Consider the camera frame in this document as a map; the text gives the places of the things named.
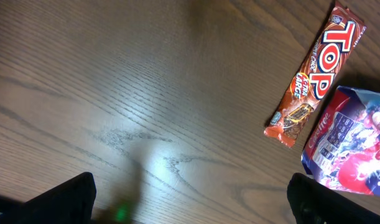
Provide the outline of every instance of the red wrapper end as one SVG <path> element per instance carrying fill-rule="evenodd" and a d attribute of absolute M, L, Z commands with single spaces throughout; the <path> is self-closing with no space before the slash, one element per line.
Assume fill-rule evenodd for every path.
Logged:
<path fill-rule="evenodd" d="M 324 30 L 293 77 L 264 134 L 292 147 L 310 114 L 359 42 L 366 27 L 336 2 Z"/>

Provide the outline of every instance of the candy bar wrapper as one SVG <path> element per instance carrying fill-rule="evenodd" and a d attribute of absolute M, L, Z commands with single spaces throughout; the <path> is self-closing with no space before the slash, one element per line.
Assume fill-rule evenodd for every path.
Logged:
<path fill-rule="evenodd" d="M 302 164 L 330 189 L 380 195 L 380 93 L 339 86 Z"/>
<path fill-rule="evenodd" d="M 322 34 L 292 79 L 264 134 L 293 146 L 310 114 L 356 47 L 366 27 L 336 2 Z"/>

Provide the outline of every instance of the plastic wrapper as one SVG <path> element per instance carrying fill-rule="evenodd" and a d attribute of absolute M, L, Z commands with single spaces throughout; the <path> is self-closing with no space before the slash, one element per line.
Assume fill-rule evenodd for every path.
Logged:
<path fill-rule="evenodd" d="M 380 93 L 339 86 L 302 164 L 329 189 L 380 195 Z"/>
<path fill-rule="evenodd" d="M 295 74 L 264 134 L 293 146 L 366 27 L 336 2 L 324 30 Z"/>

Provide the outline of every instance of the brown wooden surface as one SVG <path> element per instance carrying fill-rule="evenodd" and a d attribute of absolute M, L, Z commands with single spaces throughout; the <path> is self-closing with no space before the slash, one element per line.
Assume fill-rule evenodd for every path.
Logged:
<path fill-rule="evenodd" d="M 380 1 L 340 82 L 380 80 Z M 26 201 L 90 171 L 95 217 L 293 223 L 302 146 L 263 136 L 325 0 L 0 1 L 0 194 Z M 345 194 L 380 214 L 380 197 Z"/>

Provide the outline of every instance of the brown chocolate wrapper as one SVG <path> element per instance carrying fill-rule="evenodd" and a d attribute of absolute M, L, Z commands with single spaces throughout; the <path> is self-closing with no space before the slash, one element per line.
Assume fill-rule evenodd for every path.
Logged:
<path fill-rule="evenodd" d="M 359 42 L 366 26 L 335 3 L 325 28 L 293 77 L 264 134 L 288 147 L 328 92 L 333 79 Z"/>

